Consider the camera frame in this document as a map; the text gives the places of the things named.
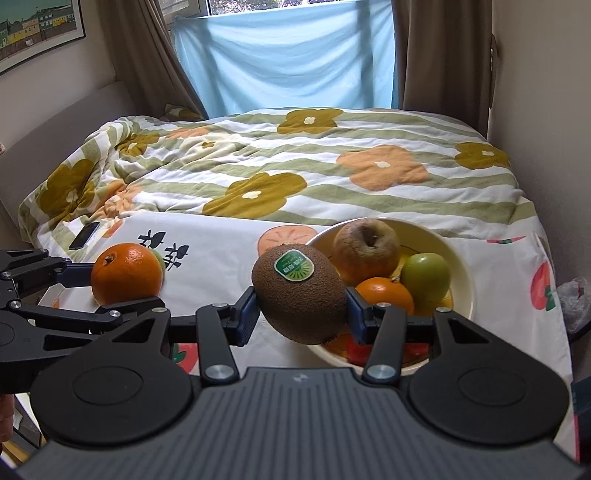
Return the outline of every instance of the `green sticker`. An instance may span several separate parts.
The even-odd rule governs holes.
[[[288,250],[276,260],[275,270],[286,280],[303,281],[314,273],[314,264],[299,250]]]

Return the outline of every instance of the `blue curtain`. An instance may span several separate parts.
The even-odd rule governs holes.
[[[211,118],[260,108],[390,108],[391,0],[177,17],[178,57]]]

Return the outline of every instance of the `white wall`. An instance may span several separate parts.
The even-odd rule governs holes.
[[[80,2],[86,38],[0,75],[0,142],[7,149],[65,107],[115,80],[96,3]],[[0,205],[0,248],[22,246],[16,227]]]
[[[559,283],[591,280],[590,20],[590,0],[493,0],[489,140],[536,205]]]

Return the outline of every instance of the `person's hand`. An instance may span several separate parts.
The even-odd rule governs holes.
[[[12,416],[14,415],[14,395],[0,395],[0,442],[12,437]]]

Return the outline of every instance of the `floral duvet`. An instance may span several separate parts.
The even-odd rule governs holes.
[[[503,151],[457,120],[377,109],[120,118],[24,200],[19,222],[24,239],[76,260],[84,250],[68,246],[84,224],[99,221],[95,237],[109,236],[146,210],[308,225],[383,216],[444,236],[543,235]]]

